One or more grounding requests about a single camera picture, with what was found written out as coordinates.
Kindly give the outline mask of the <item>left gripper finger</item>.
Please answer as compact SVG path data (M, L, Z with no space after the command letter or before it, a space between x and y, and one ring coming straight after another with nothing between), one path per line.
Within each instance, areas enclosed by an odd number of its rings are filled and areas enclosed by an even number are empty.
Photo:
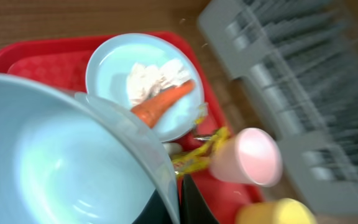
M181 182L181 224L219 224L190 174Z

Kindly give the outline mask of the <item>yellow plastic cup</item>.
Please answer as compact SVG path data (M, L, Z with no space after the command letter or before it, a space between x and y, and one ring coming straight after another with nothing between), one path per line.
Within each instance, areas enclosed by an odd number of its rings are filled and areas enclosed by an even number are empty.
M317 224L317 221L303 203L282 198L242 207L236 214L235 224Z

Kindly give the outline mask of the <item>light blue bowl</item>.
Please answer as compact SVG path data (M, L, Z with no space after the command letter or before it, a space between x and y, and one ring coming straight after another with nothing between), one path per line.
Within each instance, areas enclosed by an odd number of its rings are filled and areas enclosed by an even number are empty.
M0 223L179 223L173 166L110 101L0 74Z

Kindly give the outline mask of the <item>pink plastic cup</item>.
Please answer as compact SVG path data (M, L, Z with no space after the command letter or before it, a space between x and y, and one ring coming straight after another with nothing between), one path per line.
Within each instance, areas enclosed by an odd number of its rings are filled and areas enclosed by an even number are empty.
M275 140L259 128L246 128L219 146L211 157L211 175L223 182L275 185L283 164Z

